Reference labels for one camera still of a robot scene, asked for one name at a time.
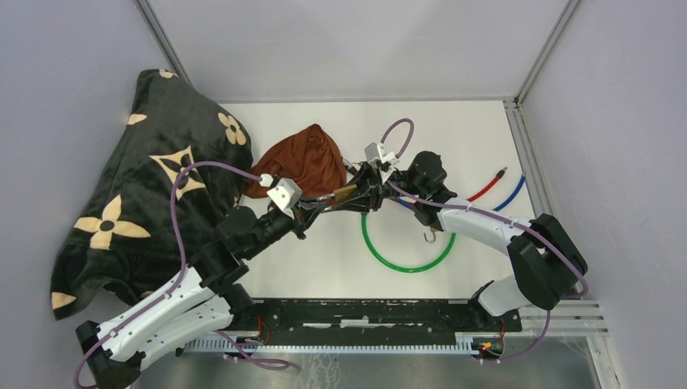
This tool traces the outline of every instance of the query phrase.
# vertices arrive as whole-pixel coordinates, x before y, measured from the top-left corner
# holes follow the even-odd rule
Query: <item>red cable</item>
[[[258,339],[262,340],[262,329],[265,328],[267,330],[267,338],[262,340],[262,345],[266,345],[267,342],[270,341],[270,328],[267,326],[267,323],[262,320],[259,314],[255,315],[255,318],[258,320]]]
[[[492,189],[492,186],[496,185],[496,183],[497,183],[498,180],[500,180],[500,179],[501,179],[501,177],[499,177],[499,176],[494,177],[494,179],[493,179],[489,184],[487,184],[487,186],[485,186],[484,188],[482,188],[482,190],[480,190],[479,192],[477,192],[477,193],[476,193],[474,196],[472,196],[471,198],[468,198],[467,201],[469,201],[469,202],[472,203],[473,201],[475,201],[475,200],[477,200],[478,198],[482,197],[482,195],[485,194],[485,193],[487,193],[490,189]]]
[[[493,180],[489,184],[487,184],[487,186],[482,188],[482,190],[480,190],[479,192],[475,193],[471,198],[468,198],[467,201],[472,203],[473,201],[482,197],[482,195],[484,195],[485,193],[489,192],[489,190],[492,189],[492,186],[496,185],[498,180],[502,179],[503,175],[506,174],[506,169],[508,169],[508,168],[503,168],[503,169],[499,170],[498,173],[496,173],[496,176],[493,178]],[[407,201],[407,203],[409,203],[411,205],[414,204],[414,202],[412,202],[412,201]]]

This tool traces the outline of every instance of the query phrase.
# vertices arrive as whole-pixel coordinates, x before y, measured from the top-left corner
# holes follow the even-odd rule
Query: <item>blue cable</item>
[[[525,184],[525,176],[522,176],[520,178],[520,182],[518,182],[518,185],[515,187],[515,190],[513,190],[513,193],[511,193],[510,196],[508,196],[508,199],[506,199],[506,201],[504,201],[503,203],[499,204],[493,210],[496,212],[499,212],[501,209],[505,208],[508,204],[510,204],[510,202],[513,201],[513,199],[515,199],[515,196],[517,196],[518,193],[520,193],[520,190],[523,188],[524,184]],[[404,207],[412,210],[412,205],[410,205],[408,202],[406,202],[402,199],[398,199],[398,198],[392,199],[392,200],[394,200],[396,203],[399,203],[399,204],[403,205]]]
[[[402,199],[392,199],[392,200],[394,200],[396,203],[399,203],[399,204],[403,205],[404,207],[412,210],[412,205],[410,205],[407,201],[402,200]]]
[[[520,178],[520,182],[518,182],[518,186],[516,186],[515,190],[513,190],[513,193],[511,193],[510,196],[508,196],[508,199],[506,199],[506,201],[499,204],[498,207],[495,207],[494,211],[499,212],[501,209],[505,208],[506,205],[510,204],[510,202],[513,201],[513,199],[515,199],[515,196],[517,196],[518,193],[520,192],[520,190],[523,188],[524,184],[525,184],[525,176],[522,176]]]

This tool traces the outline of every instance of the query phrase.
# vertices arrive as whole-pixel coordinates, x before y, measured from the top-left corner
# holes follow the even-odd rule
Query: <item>enclosure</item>
[[[552,310],[528,357],[496,366],[412,342],[394,353],[272,350],[300,366],[284,372],[187,352],[133,387],[683,387],[685,12],[678,0],[3,2],[0,387],[70,387],[83,356],[75,328],[127,309],[103,291],[55,321],[48,294],[147,69],[231,112],[255,162],[314,123],[344,158],[363,160],[392,122],[411,118],[400,169],[436,152],[446,186],[467,196],[506,167],[476,200],[489,209],[524,176],[503,212],[558,218],[587,261],[590,294]],[[404,131],[386,145],[397,150]],[[241,204],[260,216],[268,202]],[[427,228],[394,204],[367,227],[406,267],[450,240],[426,242]],[[466,237],[432,271],[390,271],[354,213],[321,216],[305,235],[249,263],[241,283],[252,297],[461,300],[513,273],[507,257]],[[544,325],[541,310],[519,314],[523,331],[506,333],[504,353],[527,348]]]

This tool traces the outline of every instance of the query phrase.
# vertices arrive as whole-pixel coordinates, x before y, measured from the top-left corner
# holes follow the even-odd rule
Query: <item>metal hook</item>
[[[427,232],[423,233],[422,235],[425,237],[425,242],[431,244],[431,243],[434,243],[437,241],[437,233],[435,233],[432,230],[430,230],[430,232],[432,233],[432,240],[431,241],[427,238]]]

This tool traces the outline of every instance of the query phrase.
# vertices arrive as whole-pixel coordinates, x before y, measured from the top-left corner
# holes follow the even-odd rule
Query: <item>cable connector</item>
[[[506,174],[506,170],[508,170],[508,166],[504,166],[503,169],[499,170],[498,173],[496,173],[496,177],[503,178],[503,175]]]
[[[358,170],[356,169],[356,167],[351,163],[350,160],[347,160],[346,158],[341,158],[341,159],[342,159],[343,162],[344,162],[343,164],[346,166],[346,170],[347,170],[350,174],[352,174],[352,175],[355,176],[356,173],[358,173]]]
[[[271,174],[260,174],[260,186],[265,188],[272,188],[275,178]]]

